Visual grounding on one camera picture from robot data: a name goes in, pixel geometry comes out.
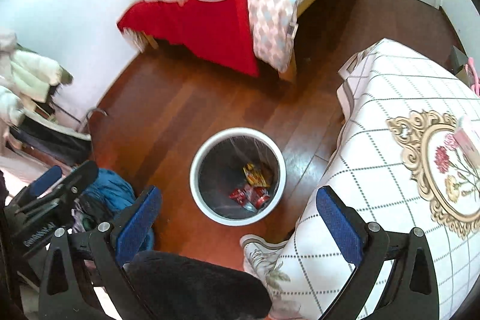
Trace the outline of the pink checkered bedsheet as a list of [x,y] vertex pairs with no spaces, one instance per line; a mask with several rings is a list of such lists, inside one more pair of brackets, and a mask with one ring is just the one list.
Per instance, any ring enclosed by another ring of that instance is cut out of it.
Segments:
[[298,17],[316,0],[247,0],[255,56],[281,74],[293,65]]

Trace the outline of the black fuzzy trouser leg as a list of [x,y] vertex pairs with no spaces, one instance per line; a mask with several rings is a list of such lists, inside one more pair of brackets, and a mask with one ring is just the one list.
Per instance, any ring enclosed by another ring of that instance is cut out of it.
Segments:
[[125,272],[156,319],[265,319],[272,308],[256,277],[173,253],[139,252]]

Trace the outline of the white patterned tablecloth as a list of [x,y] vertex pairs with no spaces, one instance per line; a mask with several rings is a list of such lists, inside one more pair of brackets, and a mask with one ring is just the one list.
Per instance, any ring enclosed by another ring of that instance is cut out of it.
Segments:
[[[343,203],[391,232],[425,232],[439,316],[450,319],[479,278],[479,168],[454,139],[479,129],[479,97],[415,50],[382,39],[340,69],[345,123],[325,173]],[[270,319],[318,319],[354,270],[310,197],[287,241],[241,239],[244,268],[272,297]]]

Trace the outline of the red blanket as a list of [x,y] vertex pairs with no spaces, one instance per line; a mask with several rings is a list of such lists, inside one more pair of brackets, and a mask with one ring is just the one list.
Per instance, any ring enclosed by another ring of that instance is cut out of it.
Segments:
[[201,59],[248,76],[260,74],[247,0],[140,1],[126,10],[117,27],[185,46]]

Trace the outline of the black chair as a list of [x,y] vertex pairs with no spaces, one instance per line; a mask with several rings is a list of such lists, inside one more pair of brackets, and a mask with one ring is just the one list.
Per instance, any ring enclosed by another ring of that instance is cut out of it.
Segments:
[[22,144],[67,166],[78,166],[94,154],[91,134],[56,124],[31,110],[25,110],[19,124],[9,128],[10,134]]

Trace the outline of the crushed red cola can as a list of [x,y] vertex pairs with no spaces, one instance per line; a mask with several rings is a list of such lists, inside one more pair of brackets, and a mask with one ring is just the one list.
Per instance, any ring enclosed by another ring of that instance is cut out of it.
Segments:
[[245,184],[242,188],[234,189],[229,198],[242,208],[256,213],[268,204],[271,196],[267,188],[255,188],[250,184]]

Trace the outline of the white round trash bin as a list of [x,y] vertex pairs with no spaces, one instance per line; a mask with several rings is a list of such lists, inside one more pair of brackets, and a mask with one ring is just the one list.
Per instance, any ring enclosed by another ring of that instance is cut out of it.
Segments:
[[[247,183],[243,167],[264,163],[273,173],[268,204],[256,213],[230,199],[236,188]],[[257,223],[270,214],[281,200],[287,182],[281,150],[264,133],[248,127],[217,132],[199,148],[190,167],[190,191],[194,202],[210,220],[228,227]]]

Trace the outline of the white jacket on rack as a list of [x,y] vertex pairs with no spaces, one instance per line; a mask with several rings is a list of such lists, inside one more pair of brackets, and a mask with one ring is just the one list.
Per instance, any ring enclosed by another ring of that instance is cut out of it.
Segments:
[[15,32],[1,29],[1,132],[21,124],[73,76],[57,61],[24,48]]

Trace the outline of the blue clothing pile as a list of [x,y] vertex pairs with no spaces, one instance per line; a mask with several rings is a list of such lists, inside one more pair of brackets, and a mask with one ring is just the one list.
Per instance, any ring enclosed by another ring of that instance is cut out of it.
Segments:
[[90,231],[110,221],[135,201],[134,190],[128,182],[114,171],[100,168],[95,182],[74,201],[72,231]]

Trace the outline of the pink toy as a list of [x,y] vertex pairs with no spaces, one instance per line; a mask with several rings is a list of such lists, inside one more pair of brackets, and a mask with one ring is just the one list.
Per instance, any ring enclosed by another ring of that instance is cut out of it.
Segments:
[[474,59],[468,57],[467,63],[465,64],[465,73],[468,79],[468,85],[470,89],[477,95],[480,96],[480,82],[479,75],[474,65]]

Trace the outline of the cardboard box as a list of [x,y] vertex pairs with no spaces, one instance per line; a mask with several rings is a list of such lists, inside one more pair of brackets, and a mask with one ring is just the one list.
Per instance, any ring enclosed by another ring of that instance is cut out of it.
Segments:
[[448,56],[448,62],[450,65],[450,72],[456,76],[459,72],[465,69],[465,64],[468,62],[468,56],[456,46],[452,46]]

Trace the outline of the orange yellow snack bag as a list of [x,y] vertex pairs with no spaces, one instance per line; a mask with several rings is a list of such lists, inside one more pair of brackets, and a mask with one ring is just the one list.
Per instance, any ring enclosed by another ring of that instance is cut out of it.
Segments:
[[252,188],[269,188],[272,184],[273,173],[269,166],[264,163],[247,163],[243,167],[247,183]]

